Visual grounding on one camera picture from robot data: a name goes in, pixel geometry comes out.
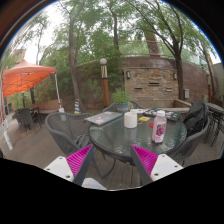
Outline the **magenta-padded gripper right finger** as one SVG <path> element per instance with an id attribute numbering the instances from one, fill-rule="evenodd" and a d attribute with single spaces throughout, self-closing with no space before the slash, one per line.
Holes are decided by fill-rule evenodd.
<path id="1" fill-rule="evenodd" d="M 145 186 L 182 169 L 182 166 L 166 154 L 156 155 L 133 145 L 130 154 Z"/>

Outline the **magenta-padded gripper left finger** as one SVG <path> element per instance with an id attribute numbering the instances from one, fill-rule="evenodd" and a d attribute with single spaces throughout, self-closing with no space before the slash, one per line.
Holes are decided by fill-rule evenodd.
<path id="1" fill-rule="evenodd" d="M 90 144 L 68 157 L 57 157 L 45 168 L 45 171 L 81 186 L 93 156 L 94 149 Z"/>

